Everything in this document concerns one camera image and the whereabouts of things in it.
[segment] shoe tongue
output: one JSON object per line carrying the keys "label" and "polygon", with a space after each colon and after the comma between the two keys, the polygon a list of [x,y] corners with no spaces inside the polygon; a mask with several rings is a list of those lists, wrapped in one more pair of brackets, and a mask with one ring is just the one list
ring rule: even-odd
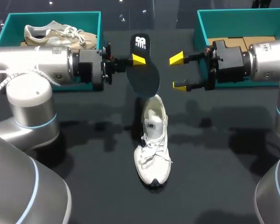
{"label": "shoe tongue", "polygon": [[144,132],[149,139],[157,139],[163,134],[163,121],[158,116],[152,116],[153,120],[144,120]]}

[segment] teal bin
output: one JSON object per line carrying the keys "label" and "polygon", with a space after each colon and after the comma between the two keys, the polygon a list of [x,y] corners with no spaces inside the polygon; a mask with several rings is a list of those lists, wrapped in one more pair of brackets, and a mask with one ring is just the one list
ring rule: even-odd
{"label": "teal bin", "polygon": [[[208,38],[275,36],[280,39],[280,8],[266,9],[219,9],[198,10],[194,31],[194,48],[203,51],[209,44]],[[203,79],[207,79],[204,60],[199,61]],[[247,78],[239,83],[216,84],[223,87],[278,86],[277,82],[252,82]]]}
{"label": "teal bin", "polygon": [[[24,41],[24,27],[31,25],[42,27],[52,20],[67,24],[98,36],[97,49],[105,45],[101,12],[59,12],[59,13],[10,13],[0,33],[0,47],[19,46]],[[92,84],[73,85],[70,87],[54,86],[55,91],[91,91]]]}

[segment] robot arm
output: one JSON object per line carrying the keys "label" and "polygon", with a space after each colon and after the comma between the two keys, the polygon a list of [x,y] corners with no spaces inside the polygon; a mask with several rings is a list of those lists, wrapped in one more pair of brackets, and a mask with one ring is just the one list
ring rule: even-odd
{"label": "robot arm", "polygon": [[204,60],[208,67],[208,78],[198,84],[188,80],[173,82],[176,89],[191,91],[202,88],[215,89],[216,82],[242,82],[280,80],[280,40],[256,43],[242,52],[240,47],[228,48],[225,41],[214,41],[204,52],[184,57],[183,52],[170,58],[170,65],[185,64],[190,61]]}
{"label": "robot arm", "polygon": [[0,83],[9,71],[40,71],[56,85],[92,83],[93,90],[101,91],[104,82],[112,84],[112,74],[141,64],[145,59],[135,54],[112,57],[110,44],[103,50],[81,49],[77,54],[68,47],[0,47]]}

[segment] black table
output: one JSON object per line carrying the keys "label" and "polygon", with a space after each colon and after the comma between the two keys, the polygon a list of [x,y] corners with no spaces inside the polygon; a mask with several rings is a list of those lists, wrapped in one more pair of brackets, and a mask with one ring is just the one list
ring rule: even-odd
{"label": "black table", "polygon": [[[138,32],[106,32],[105,39],[114,55],[128,54],[130,36]],[[280,158],[280,140],[271,132],[278,90],[173,90],[174,80],[199,78],[194,62],[168,65],[175,53],[192,50],[193,31],[147,33],[169,121],[173,164],[168,183],[148,190],[138,178],[133,152],[142,101],[125,74],[115,75],[104,92],[55,93],[66,157],[54,161],[56,146],[40,160],[68,183],[70,223],[258,224],[255,187]],[[0,120],[9,116],[6,96],[0,95]]]}

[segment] shoe insole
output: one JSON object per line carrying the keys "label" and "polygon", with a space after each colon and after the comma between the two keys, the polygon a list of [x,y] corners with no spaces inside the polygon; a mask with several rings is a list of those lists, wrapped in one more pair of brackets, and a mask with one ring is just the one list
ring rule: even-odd
{"label": "shoe insole", "polygon": [[130,53],[145,58],[146,64],[127,68],[126,77],[138,96],[151,98],[159,90],[160,75],[150,58],[150,38],[144,33],[135,34],[130,44]]}

